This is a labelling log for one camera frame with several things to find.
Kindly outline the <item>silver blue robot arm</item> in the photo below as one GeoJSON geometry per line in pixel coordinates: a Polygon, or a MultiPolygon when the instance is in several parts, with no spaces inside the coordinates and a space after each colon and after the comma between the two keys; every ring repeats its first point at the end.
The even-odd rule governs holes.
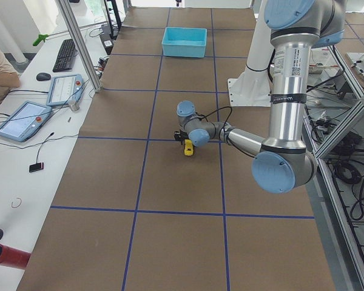
{"type": "Polygon", "coordinates": [[[254,34],[270,48],[263,68],[274,68],[266,138],[228,122],[205,121],[190,101],[177,105],[181,132],[194,146],[219,139],[253,157],[252,176],[267,192],[286,193],[309,182],[317,169],[302,141],[309,56],[314,48],[341,41],[346,5],[346,1],[262,2],[254,34]]]}

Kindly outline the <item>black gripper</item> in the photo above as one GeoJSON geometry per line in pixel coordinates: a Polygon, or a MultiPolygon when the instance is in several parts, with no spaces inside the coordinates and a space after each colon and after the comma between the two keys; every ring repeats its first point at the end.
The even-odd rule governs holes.
{"type": "Polygon", "coordinates": [[[188,134],[183,131],[174,131],[174,140],[178,142],[184,142],[185,140],[189,139],[188,134]]]}

